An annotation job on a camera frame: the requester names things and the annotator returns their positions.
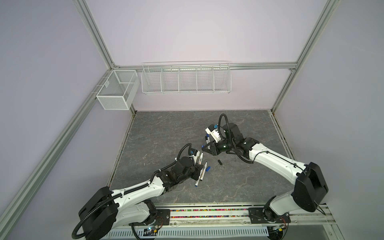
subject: metal beam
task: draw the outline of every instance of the metal beam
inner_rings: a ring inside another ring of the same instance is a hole
[[[115,68],[115,64],[112,61],[112,58],[108,52],[108,49],[100,35],[100,32],[96,26],[95,21],[91,15],[91,12],[88,8],[85,0],[72,0],[75,4],[77,11],[80,14],[81,19],[83,20],[85,26],[87,27],[90,36],[92,37],[96,47],[98,48],[101,57],[103,58],[105,65],[108,69]]]
[[[301,51],[301,54],[297,60],[297,66],[296,69],[291,70],[291,74],[288,76],[287,81],[285,82],[283,88],[281,89],[275,103],[272,107],[272,112],[274,113],[276,109],[279,107],[280,103],[282,102],[285,94],[289,90],[289,87],[291,86],[292,82],[296,79],[297,73],[301,70],[303,67],[305,61],[307,60],[309,54],[311,53],[314,45],[316,44],[317,40],[319,39],[321,33],[323,32],[325,26],[328,23],[329,18],[334,13],[335,9],[339,5],[340,0],[328,0],[325,4],[325,7],[323,11],[321,12],[321,15],[319,19],[316,22],[316,25],[314,29],[311,32],[311,35],[305,44],[303,50]]]
[[[172,65],[172,67],[209,67],[218,66],[219,64],[197,64],[197,65]],[[171,65],[154,65],[151,68],[169,68]],[[297,63],[295,62],[275,62],[275,63],[231,63],[231,70],[252,70],[252,69],[295,69]],[[115,69],[120,70],[136,70],[142,72],[143,66],[116,66]]]
[[[96,93],[100,90],[101,85],[105,82],[110,71],[107,71],[101,78],[97,86],[88,95],[86,101],[76,112],[56,141],[53,143],[49,151],[45,154],[39,165],[36,167],[32,175],[28,178],[24,186],[20,189],[12,202],[9,204],[5,212],[0,217],[0,240],[5,240],[20,219],[21,215],[28,207],[32,198],[35,196],[57,160],[64,152],[65,148],[83,123],[86,116],[92,109]]]

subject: wire shelf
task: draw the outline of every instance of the wire shelf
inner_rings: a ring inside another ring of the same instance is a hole
[[[142,91],[162,93],[229,93],[231,72],[229,64],[216,66],[143,67]]]
[[[129,110],[139,85],[136,70],[113,70],[96,97],[106,110]]]

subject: gray table surface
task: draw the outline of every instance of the gray table surface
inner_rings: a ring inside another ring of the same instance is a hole
[[[154,171],[174,161],[186,143],[192,143],[193,148],[201,151],[205,128],[217,124],[221,113],[238,125],[244,137],[259,140],[286,156],[266,110],[137,112],[111,189],[148,180]],[[236,155],[204,153],[202,163],[205,162],[211,168],[198,187],[193,179],[188,179],[176,189],[152,198],[153,203],[266,202],[274,195],[293,189],[293,185],[269,168],[244,163]]]

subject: mesh basket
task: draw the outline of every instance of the mesh basket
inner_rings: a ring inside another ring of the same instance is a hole
[[[139,85],[135,70],[113,70],[96,97],[106,110],[129,110]]]
[[[147,67],[141,75],[145,94],[160,93],[229,93],[229,65],[192,67]]]

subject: white wire basket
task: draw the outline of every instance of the white wire basket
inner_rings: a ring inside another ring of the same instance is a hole
[[[143,67],[142,91],[161,93],[229,93],[232,79],[229,64]]]
[[[139,85],[136,70],[112,70],[96,97],[106,110],[129,110]]]

